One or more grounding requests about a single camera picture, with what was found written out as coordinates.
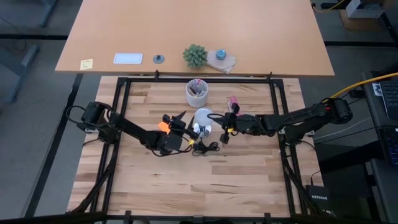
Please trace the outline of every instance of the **gray floor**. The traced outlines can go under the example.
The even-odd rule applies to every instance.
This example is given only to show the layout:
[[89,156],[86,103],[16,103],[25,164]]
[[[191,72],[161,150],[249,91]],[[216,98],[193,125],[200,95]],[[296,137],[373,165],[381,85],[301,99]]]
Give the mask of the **gray floor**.
[[[40,1],[2,0],[0,2],[0,17],[13,23],[19,32],[67,35],[80,4],[81,0],[59,1],[46,28],[39,26],[43,11]],[[393,24],[398,24],[398,18],[394,14],[394,10],[397,8],[395,7],[388,13]],[[324,40],[391,41],[387,32],[345,30],[337,12],[317,14],[317,20]],[[0,33],[16,32],[15,28],[0,21]],[[22,44],[21,40],[17,42],[15,40],[0,40],[1,48],[7,49],[20,58],[23,57],[24,52],[15,50],[14,45],[21,47]],[[65,44],[64,41],[27,41],[28,46],[32,44],[38,44],[41,51],[32,63],[29,76],[17,102],[5,106],[0,114],[2,126],[0,129],[0,219],[23,216],[75,78],[74,74],[54,72]],[[300,84],[307,106],[358,81],[361,72],[379,70],[396,62],[398,58],[398,50],[388,48],[328,47],[327,51],[336,77],[301,78]],[[3,98],[9,90],[10,84],[15,82],[15,78],[2,66],[0,66],[0,73],[2,74],[0,97]],[[94,100],[99,82],[99,75],[85,75],[75,103],[85,105]],[[326,141],[372,126],[371,120],[368,119],[370,114],[364,100],[353,104],[352,110],[354,119],[349,124],[325,126],[317,132],[315,141]],[[346,129],[364,119],[365,121],[344,133],[321,138],[326,134]],[[36,215],[59,214],[65,211],[84,136],[76,127],[68,124]],[[330,141],[329,144],[360,146],[375,138],[375,133],[370,130],[353,138]],[[331,182],[330,180],[335,178],[341,178],[340,175],[332,176],[324,177],[325,183]],[[339,205],[345,203],[345,201],[340,203],[338,200],[336,201]]]

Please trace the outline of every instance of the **wooden desk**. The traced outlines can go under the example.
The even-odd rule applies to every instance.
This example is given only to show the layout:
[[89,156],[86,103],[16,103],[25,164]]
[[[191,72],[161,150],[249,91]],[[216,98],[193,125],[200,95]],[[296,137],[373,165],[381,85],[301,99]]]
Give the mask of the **wooden desk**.
[[[116,80],[117,77],[101,79],[96,101],[112,103]],[[284,83],[289,110],[303,108],[299,81],[289,78]],[[206,106],[215,113],[227,110],[232,94],[243,113],[273,113],[267,84],[209,83],[209,89]],[[186,103],[184,93],[184,83],[133,83],[126,118],[145,129],[157,129],[163,114],[186,110],[183,120],[189,122],[195,108]],[[212,128],[205,144],[220,138],[221,127],[213,124]],[[94,138],[96,134],[89,134],[86,140]],[[68,209],[75,208],[94,185],[102,145],[94,142],[83,148]],[[317,155],[307,144],[298,145],[297,154],[305,185],[319,170]],[[320,174],[314,175],[314,182],[322,184]],[[299,203],[294,185],[293,188],[295,203]],[[208,156],[193,157],[188,153],[159,158],[137,139],[122,134],[109,214],[123,215],[125,210],[134,215],[262,217],[264,212],[270,212],[273,217],[289,217],[278,139],[239,134],[231,137],[221,151]]]
[[[233,75],[334,75],[309,0],[84,0],[56,71],[79,72],[92,58],[83,72],[219,73],[188,68],[190,44],[236,56]],[[144,59],[115,65],[116,53]],[[164,63],[152,61],[157,54]]]

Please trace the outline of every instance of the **small box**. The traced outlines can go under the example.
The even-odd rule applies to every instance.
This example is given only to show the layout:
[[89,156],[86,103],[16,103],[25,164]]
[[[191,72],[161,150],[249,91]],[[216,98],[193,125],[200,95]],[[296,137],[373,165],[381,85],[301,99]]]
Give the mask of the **small box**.
[[378,18],[391,4],[391,0],[352,0],[346,7],[347,17],[350,19]]

